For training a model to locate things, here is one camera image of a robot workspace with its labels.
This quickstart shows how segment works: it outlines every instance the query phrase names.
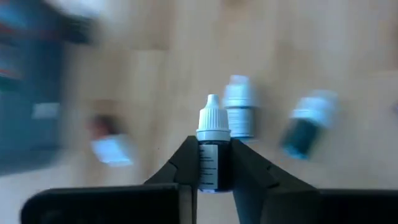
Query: bottle label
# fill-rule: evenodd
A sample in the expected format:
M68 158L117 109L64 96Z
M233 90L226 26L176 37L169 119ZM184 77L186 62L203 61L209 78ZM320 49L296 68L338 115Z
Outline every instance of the bottle label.
M231 137L254 137L252 109L231 108L227 109L227 112Z
M218 146L199 146L200 184L199 189L218 188Z

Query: plastic bottle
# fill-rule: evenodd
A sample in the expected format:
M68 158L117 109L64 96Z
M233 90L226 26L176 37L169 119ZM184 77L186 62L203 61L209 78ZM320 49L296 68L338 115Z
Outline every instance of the plastic bottle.
M200 146L200 185L202 192L218 193L232 190L228 115L220 108L218 95L208 95L200 110L197 139Z
M310 96L299 101L282 139L286 153L296 159L308 158L321 131L332 124L336 100L337 94L332 91L314 90Z
M248 77L232 75L225 88L224 107L228 112L231 137L250 141L256 137L256 102L254 91Z

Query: blurry object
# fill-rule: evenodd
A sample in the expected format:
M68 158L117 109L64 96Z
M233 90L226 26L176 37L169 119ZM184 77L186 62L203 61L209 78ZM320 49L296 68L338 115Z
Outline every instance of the blurry object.
M337 94L328 90L315 90L302 98L282 139L284 151L296 159L307 159L322 129L330 128L336 101Z
M99 161L109 166L132 165L131 145L116 116L116 102L98 100L93 105L90 121L91 147Z
M241 141L254 139L257 104L249 77L232 75L230 83L225 88L223 101L228 112L231 137Z
M43 167L60 150L63 40L86 42L71 21L42 1L0 4L0 175Z

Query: dropper bottle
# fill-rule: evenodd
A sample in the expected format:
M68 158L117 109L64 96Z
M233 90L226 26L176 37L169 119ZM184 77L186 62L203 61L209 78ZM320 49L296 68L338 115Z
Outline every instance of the dropper bottle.
M232 190L230 133L228 114L226 109L220 108L218 95L208 95L206 106L200 110L197 129L200 144L199 190L202 192Z

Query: wooden surface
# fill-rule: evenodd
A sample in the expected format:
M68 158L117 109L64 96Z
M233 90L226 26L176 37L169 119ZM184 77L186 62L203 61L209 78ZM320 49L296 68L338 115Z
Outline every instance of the wooden surface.
M258 153L317 187L398 188L398 2L394 0L102 0L95 46L70 46L73 110L65 156L46 170L0 179L0 217L15 223L49 187L139 184L189 134L209 93L248 75L262 103ZM315 88L340 96L332 130L309 161L277 147L297 100ZM90 152L86 102L114 100L137 163L110 169ZM231 194L198 196L198 223L237 223Z

